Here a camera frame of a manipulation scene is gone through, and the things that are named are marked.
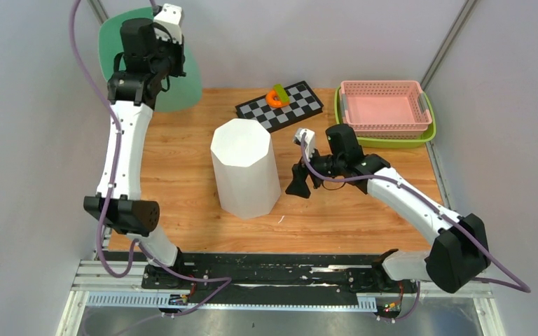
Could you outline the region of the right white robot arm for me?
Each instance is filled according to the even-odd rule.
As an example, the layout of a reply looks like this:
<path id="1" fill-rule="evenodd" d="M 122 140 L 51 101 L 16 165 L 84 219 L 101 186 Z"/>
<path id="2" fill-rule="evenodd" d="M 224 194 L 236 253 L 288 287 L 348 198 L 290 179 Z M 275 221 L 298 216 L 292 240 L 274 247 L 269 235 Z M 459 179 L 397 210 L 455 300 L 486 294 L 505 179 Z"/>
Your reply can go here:
<path id="1" fill-rule="evenodd" d="M 400 281 L 431 281 L 447 293 L 456 293 L 490 266 L 485 224 L 477 215 L 462 216 L 412 186 L 384 158 L 365 154 L 354 130 L 338 124 L 326 130 L 331 152 L 320 155 L 315 133 L 300 128 L 293 142 L 301 158 L 292 167 L 286 193 L 309 198 L 307 180 L 318 188 L 325 181 L 346 183 L 393 209 L 413 225 L 430 245 L 428 251 L 403 252 L 397 248 L 371 263 L 372 282 L 390 292 Z"/>

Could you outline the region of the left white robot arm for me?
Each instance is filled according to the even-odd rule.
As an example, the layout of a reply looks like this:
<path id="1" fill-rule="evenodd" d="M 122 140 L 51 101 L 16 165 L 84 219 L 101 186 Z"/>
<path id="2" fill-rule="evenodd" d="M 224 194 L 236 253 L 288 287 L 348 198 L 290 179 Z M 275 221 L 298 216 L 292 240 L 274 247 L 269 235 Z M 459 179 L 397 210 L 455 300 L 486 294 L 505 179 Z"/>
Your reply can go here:
<path id="1" fill-rule="evenodd" d="M 160 206 L 142 199 L 140 174 L 146 131 L 160 92 L 170 78 L 185 76 L 184 41 L 178 19 L 132 18 L 120 26 L 122 51 L 113 59 L 105 105 L 110 133 L 102 179 L 84 209 L 98 220 L 97 239 L 105 228 L 132 240 L 149 264 L 160 270 L 170 289 L 186 282 L 181 250 L 159 226 Z"/>

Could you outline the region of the large white container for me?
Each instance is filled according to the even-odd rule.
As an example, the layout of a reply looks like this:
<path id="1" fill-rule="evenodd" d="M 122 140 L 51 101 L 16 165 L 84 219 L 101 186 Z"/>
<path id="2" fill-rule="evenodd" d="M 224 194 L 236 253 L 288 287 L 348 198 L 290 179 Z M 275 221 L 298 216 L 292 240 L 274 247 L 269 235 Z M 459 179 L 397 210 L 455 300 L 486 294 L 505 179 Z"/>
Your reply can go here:
<path id="1" fill-rule="evenodd" d="M 210 145 L 221 208 L 240 219 L 269 214 L 282 189 L 270 133 L 256 120 L 234 118 Z"/>

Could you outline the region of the green plastic bin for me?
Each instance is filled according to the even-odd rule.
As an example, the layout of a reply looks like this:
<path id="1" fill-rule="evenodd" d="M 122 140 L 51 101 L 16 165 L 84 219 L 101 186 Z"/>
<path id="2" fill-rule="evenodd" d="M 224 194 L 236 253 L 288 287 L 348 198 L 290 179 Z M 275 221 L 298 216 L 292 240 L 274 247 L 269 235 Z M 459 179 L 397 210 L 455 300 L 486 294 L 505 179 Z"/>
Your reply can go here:
<path id="1" fill-rule="evenodd" d="M 138 8 L 110 17 L 99 29 L 98 56 L 102 77 L 109 80 L 113 74 L 113 59 L 123 50 L 120 27 L 132 18 L 153 18 L 150 7 Z M 168 92 L 161 92 L 156 99 L 156 112 L 175 112 L 195 106 L 202 96 L 202 79 L 199 66 L 189 48 L 185 45 L 184 77 L 171 77 Z"/>

